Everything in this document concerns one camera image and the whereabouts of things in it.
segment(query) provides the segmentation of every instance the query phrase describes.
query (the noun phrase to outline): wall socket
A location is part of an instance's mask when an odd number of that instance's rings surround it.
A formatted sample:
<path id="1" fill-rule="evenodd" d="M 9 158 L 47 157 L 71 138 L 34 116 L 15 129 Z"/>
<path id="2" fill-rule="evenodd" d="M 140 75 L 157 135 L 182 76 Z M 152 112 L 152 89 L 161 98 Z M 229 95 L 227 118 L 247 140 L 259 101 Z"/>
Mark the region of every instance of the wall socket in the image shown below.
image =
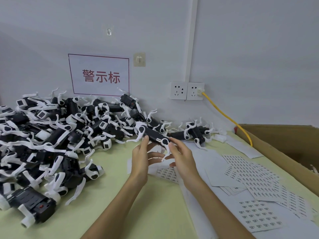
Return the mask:
<path id="1" fill-rule="evenodd" d="M 187 86 L 187 98 L 186 100 L 202 100 L 203 97 L 197 95 L 197 90 L 201 88 L 204 90 L 205 88 L 205 83 L 188 83 Z"/>
<path id="2" fill-rule="evenodd" d="M 171 92 L 169 98 L 172 100 L 186 100 L 187 82 L 171 82 Z"/>

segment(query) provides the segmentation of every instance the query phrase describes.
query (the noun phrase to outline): red border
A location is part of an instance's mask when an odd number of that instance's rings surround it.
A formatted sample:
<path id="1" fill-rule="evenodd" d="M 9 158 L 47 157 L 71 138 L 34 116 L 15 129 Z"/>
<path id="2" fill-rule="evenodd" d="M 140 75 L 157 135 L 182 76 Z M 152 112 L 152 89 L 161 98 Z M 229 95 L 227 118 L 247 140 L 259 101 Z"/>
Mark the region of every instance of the red border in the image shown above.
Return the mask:
<path id="1" fill-rule="evenodd" d="M 75 93 L 75 92 L 74 92 L 74 86 L 73 86 L 72 72 L 71 72 L 70 55 L 91 56 L 91 57 L 103 57 L 103 58 L 115 58 L 115 59 L 125 59 L 125 60 L 128 60 L 128 61 L 129 61 L 129 94 L 130 94 L 130 59 L 129 59 L 129 58 L 120 58 L 120 57 L 111 57 L 111 56 L 98 56 L 98 55 L 85 55 L 85 54 L 68 53 L 69 67 L 70 67 L 70 74 L 71 74 L 71 81 L 72 81 L 72 88 L 73 88 L 73 93 L 74 93 L 74 94 L 77 94 L 77 95 L 94 95 L 94 96 L 112 96 L 112 95 L 99 95 L 99 94 Z"/>

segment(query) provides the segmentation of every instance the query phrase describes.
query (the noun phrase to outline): forearm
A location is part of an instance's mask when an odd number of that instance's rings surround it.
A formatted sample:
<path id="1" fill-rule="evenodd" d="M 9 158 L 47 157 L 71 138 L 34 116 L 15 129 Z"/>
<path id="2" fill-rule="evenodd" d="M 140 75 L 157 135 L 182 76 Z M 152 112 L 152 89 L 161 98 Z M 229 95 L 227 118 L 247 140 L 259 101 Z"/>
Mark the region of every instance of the forearm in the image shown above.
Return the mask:
<path id="1" fill-rule="evenodd" d="M 220 239 L 255 238 L 218 199 L 203 180 L 192 183 L 188 188 L 197 199 Z"/>
<path id="2" fill-rule="evenodd" d="M 141 188 L 141 184 L 137 183 L 134 178 L 129 177 L 116 197 L 81 239 L 118 238 L 121 234 L 124 220 Z"/>

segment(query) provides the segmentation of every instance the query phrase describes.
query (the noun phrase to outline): white wall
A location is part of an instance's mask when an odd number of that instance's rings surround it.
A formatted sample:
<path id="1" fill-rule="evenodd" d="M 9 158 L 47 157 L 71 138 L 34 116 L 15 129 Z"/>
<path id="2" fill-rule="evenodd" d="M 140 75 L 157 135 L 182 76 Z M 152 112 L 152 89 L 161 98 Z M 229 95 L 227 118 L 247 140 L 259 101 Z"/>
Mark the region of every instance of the white wall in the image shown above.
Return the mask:
<path id="1" fill-rule="evenodd" d="M 199 0 L 191 82 L 237 122 L 319 126 L 318 5 L 311 0 Z M 0 103 L 73 96 L 68 53 L 131 58 L 131 92 L 158 118 L 233 126 L 207 101 L 167 98 L 183 81 L 190 0 L 0 0 Z M 112 37 L 105 35 L 112 28 Z"/>
<path id="2" fill-rule="evenodd" d="M 190 81 L 238 122 L 319 126 L 319 0 L 198 0 Z"/>

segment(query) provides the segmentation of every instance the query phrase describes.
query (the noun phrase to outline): yellow power cord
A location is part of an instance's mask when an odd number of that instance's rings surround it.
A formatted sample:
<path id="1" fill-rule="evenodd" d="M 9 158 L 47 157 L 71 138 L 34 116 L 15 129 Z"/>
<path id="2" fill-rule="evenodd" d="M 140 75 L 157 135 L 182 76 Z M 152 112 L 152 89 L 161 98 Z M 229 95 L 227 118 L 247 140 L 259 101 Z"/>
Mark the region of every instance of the yellow power cord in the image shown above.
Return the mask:
<path id="1" fill-rule="evenodd" d="M 243 133 L 247 136 L 249 143 L 251 146 L 253 146 L 253 142 L 250 139 L 250 136 L 247 134 L 247 132 L 237 123 L 235 122 L 233 119 L 231 119 L 229 116 L 227 116 L 224 112 L 222 112 L 214 103 L 213 101 L 208 97 L 208 95 L 205 94 L 205 92 L 202 92 L 203 96 L 205 96 L 207 98 L 207 100 L 213 105 L 213 107 L 216 108 L 216 110 L 218 110 L 224 117 L 226 117 L 228 120 L 230 120 L 232 123 L 234 123 L 237 127 L 239 127 L 239 129 L 241 129 L 243 131 Z"/>

